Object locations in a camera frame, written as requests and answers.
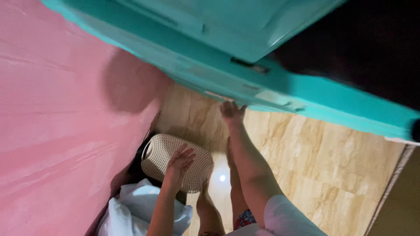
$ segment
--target turquoise door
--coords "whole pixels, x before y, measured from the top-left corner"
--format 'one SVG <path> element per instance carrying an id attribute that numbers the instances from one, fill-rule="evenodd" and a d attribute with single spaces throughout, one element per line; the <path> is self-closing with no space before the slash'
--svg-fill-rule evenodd
<path id="1" fill-rule="evenodd" d="M 116 0 L 211 47 L 255 62 L 345 0 Z"/>

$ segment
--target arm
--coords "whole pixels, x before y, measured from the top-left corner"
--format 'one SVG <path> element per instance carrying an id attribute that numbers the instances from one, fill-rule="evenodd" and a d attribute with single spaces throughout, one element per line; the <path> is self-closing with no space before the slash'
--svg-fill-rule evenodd
<path id="1" fill-rule="evenodd" d="M 169 160 L 147 236 L 173 235 L 175 196 L 181 189 L 185 173 L 193 164 L 195 157 L 195 154 L 191 154 L 193 149 L 182 152 L 186 146 L 183 144 L 178 148 Z"/>
<path id="2" fill-rule="evenodd" d="M 243 106 L 239 110 L 235 103 L 225 102 L 220 110 L 229 128 L 231 148 L 245 201 L 260 228 L 265 228 L 266 203 L 272 196 L 283 193 L 270 166 L 248 137 L 243 125 L 245 108 Z"/>

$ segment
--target white shirt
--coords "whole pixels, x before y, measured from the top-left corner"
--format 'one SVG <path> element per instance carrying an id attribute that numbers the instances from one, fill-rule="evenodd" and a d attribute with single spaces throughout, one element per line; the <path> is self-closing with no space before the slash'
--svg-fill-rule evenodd
<path id="1" fill-rule="evenodd" d="M 264 208 L 265 229 L 258 224 L 241 227 L 228 236 L 326 236 L 284 195 L 270 198 Z"/>

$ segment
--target white sleeve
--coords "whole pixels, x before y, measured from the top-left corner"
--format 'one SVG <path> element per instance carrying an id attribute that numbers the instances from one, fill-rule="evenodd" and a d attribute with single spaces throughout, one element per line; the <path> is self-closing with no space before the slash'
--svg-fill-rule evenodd
<path id="1" fill-rule="evenodd" d="M 276 236 L 326 236 L 284 195 L 275 195 L 265 205 L 265 230 Z"/>

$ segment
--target white cloth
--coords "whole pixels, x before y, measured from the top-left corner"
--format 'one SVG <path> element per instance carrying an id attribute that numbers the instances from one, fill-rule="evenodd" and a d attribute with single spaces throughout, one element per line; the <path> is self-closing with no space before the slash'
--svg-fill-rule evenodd
<path id="1" fill-rule="evenodd" d="M 98 227 L 98 236 L 146 236 L 159 192 L 160 188 L 147 179 L 121 186 L 120 197 L 109 200 L 107 212 Z M 192 206 L 175 200 L 173 234 L 182 235 L 191 218 Z"/>
<path id="2" fill-rule="evenodd" d="M 284 195 L 275 195 L 265 205 L 265 229 L 258 224 L 241 227 L 228 236 L 326 236 Z"/>

